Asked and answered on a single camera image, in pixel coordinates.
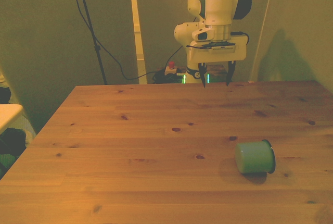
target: stand pole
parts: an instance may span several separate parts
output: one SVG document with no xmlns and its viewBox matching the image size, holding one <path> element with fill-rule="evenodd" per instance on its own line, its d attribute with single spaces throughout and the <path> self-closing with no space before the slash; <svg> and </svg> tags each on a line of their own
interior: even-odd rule
<svg viewBox="0 0 333 224">
<path fill-rule="evenodd" d="M 100 70 L 101 70 L 101 73 L 102 73 L 102 76 L 103 76 L 103 81 L 104 81 L 104 84 L 107 85 L 107 81 L 106 81 L 106 77 L 105 77 L 105 73 L 104 73 L 104 68 L 103 68 L 103 64 L 102 64 L 102 59 L 101 59 L 100 53 L 99 53 L 100 46 L 97 44 L 97 41 L 96 41 L 96 37 L 95 37 L 93 25 L 92 25 L 92 22 L 91 22 L 91 19 L 90 19 L 90 15 L 89 15 L 89 11 L 88 11 L 88 7 L 87 7 L 87 2 L 86 2 L 86 0 L 82 0 L 82 1 L 83 1 L 83 4 L 84 4 L 85 12 L 87 14 L 89 28 L 90 28 L 90 31 L 92 33 L 92 37 L 93 37 L 93 40 L 94 40 L 95 51 L 96 51 L 96 54 L 97 54 L 97 58 L 98 58 L 98 62 L 99 62 L 99 67 L 100 67 Z"/>
</svg>

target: wooden table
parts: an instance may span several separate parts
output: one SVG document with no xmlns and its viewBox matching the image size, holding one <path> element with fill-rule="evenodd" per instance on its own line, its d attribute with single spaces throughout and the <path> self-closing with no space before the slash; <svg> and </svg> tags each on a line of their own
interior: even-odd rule
<svg viewBox="0 0 333 224">
<path fill-rule="evenodd" d="M 275 172 L 240 174 L 236 144 L 262 139 Z M 0 181 L 0 223 L 333 223 L 333 95 L 316 82 L 76 87 Z"/>
</svg>

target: green cup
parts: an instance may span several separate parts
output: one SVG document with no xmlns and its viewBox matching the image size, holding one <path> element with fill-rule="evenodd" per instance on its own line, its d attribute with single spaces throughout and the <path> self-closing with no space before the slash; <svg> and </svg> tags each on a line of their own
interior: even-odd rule
<svg viewBox="0 0 333 224">
<path fill-rule="evenodd" d="M 273 173 L 275 171 L 275 155 L 268 140 L 238 143 L 235 158 L 241 173 Z"/>
</svg>

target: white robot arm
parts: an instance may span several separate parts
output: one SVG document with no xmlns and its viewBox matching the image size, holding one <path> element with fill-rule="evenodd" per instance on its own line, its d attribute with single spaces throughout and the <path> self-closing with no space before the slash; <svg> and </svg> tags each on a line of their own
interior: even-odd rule
<svg viewBox="0 0 333 224">
<path fill-rule="evenodd" d="M 251 9 L 252 0 L 188 0 L 188 11 L 199 22 L 179 24 L 175 38 L 187 53 L 186 82 L 205 86 L 206 63 L 228 61 L 227 85 L 237 60 L 246 57 L 248 35 L 232 32 L 233 19 L 242 19 Z"/>
</svg>

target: beige wall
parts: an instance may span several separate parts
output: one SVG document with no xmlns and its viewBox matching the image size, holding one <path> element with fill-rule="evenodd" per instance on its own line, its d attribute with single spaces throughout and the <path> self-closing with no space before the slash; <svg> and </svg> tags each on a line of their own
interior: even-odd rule
<svg viewBox="0 0 333 224">
<path fill-rule="evenodd" d="M 248 81 L 258 48 L 259 36 L 268 0 L 252 0 L 252 10 L 243 20 L 235 20 L 234 31 L 250 35 L 248 55 L 237 63 L 234 81 Z M 187 11 L 187 0 L 138 0 L 146 70 L 164 67 L 167 59 L 180 47 L 174 39 L 177 24 L 191 22 L 194 17 Z M 178 66 L 186 65 L 186 53 L 182 49 L 173 58 Z"/>
<path fill-rule="evenodd" d="M 333 92 L 333 0 L 270 0 L 252 78 L 317 80 Z"/>
<path fill-rule="evenodd" d="M 137 76 L 131 0 L 87 3 L 96 36 Z M 0 0 L 0 8 L 0 66 L 38 132 L 76 85 L 103 84 L 93 40 L 75 0 Z M 101 55 L 109 84 L 137 83 Z"/>
</svg>

